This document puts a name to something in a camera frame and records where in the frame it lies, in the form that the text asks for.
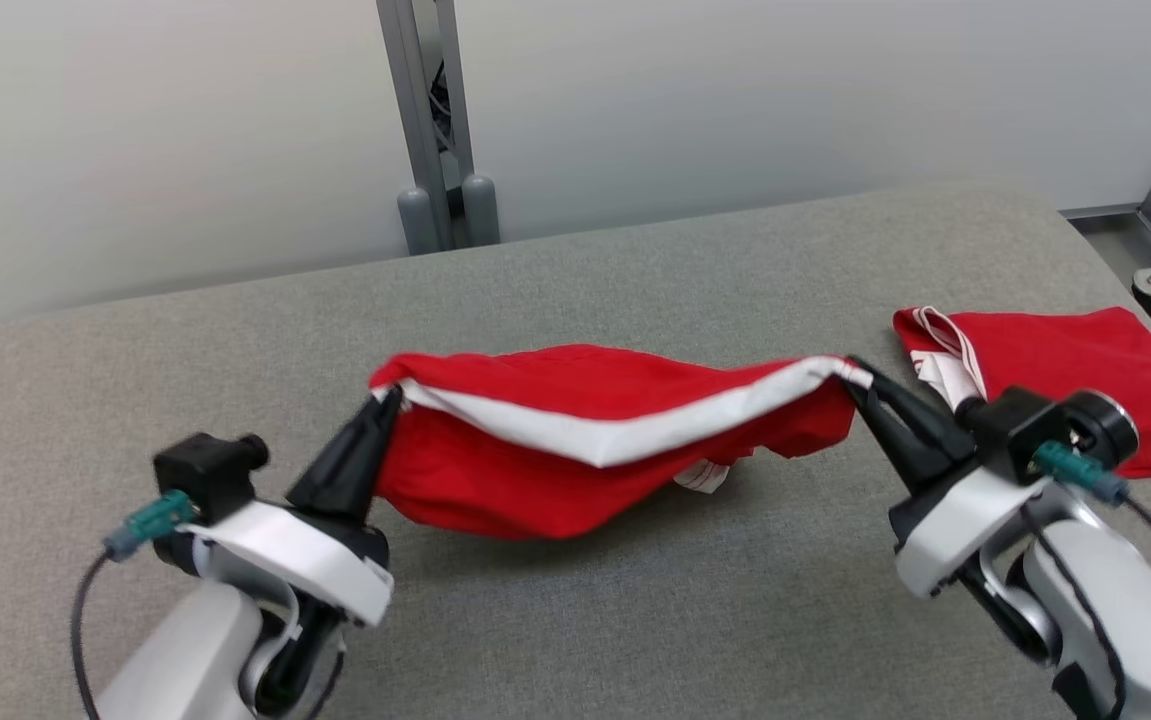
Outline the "red shorts with white stripe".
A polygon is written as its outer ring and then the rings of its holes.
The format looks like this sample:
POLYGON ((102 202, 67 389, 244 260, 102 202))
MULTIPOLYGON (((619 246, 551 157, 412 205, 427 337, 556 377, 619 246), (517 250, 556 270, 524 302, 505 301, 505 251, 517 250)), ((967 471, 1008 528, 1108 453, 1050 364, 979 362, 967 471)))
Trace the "red shorts with white stripe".
POLYGON ((663 487, 709 493, 767 449, 816 454, 848 437, 834 355, 712 368, 597 345, 489 357, 401 354, 371 375, 402 409, 378 495, 407 519, 501 539, 569 539, 663 487))

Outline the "red Bulls 23 jersey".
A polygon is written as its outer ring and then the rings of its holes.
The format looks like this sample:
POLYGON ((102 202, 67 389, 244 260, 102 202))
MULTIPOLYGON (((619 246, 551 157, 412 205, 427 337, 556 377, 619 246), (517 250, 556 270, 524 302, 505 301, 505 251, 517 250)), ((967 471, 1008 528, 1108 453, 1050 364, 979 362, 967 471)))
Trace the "red Bulls 23 jersey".
POLYGON ((1120 473, 1151 478, 1151 331, 1131 311, 945 314, 905 307, 892 328, 918 381, 951 407, 968 398, 996 400, 1006 386, 1050 398, 1096 389, 1114 398, 1139 432, 1137 454, 1120 473))

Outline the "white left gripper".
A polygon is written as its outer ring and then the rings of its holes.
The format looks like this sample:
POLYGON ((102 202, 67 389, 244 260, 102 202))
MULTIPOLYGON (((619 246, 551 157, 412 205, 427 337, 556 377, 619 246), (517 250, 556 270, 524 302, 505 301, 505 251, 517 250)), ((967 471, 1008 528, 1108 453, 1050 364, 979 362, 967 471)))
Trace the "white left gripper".
MULTIPOLYGON (((288 505, 364 523, 402 406, 401 386, 369 397, 284 495, 288 505)), ((213 524, 195 519, 174 524, 174 530, 209 544, 199 569, 199 592, 223 596, 252 628, 260 623, 261 591, 292 603, 299 589, 365 626, 382 623, 392 600, 395 583, 388 570, 273 503, 242 503, 213 524)))

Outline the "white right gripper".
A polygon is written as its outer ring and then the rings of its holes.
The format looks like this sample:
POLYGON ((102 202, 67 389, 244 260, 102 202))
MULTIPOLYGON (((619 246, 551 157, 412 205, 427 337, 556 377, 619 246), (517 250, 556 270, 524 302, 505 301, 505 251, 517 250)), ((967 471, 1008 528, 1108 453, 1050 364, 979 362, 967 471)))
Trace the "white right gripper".
POLYGON ((1032 593, 1006 582, 997 561, 1028 537, 1022 510, 1041 523, 1067 516, 1064 488, 1051 478, 1023 487, 973 462, 976 443, 953 416, 860 357, 846 360, 871 375, 868 386, 845 381, 846 392, 892 469, 914 495, 889 510, 895 534, 895 573, 905 588, 930 598, 959 583, 983 603, 1035 602, 1032 593), (950 477, 937 480, 946 472, 950 477))

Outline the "grey metal partition post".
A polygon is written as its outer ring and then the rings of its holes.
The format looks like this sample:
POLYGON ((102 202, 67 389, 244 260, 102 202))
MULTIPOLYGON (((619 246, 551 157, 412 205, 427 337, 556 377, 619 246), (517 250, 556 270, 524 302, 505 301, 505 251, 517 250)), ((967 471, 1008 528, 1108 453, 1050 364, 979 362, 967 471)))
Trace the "grey metal partition post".
POLYGON ((496 183, 478 173, 455 0, 375 0, 412 187, 397 197, 412 256, 501 242, 496 183))

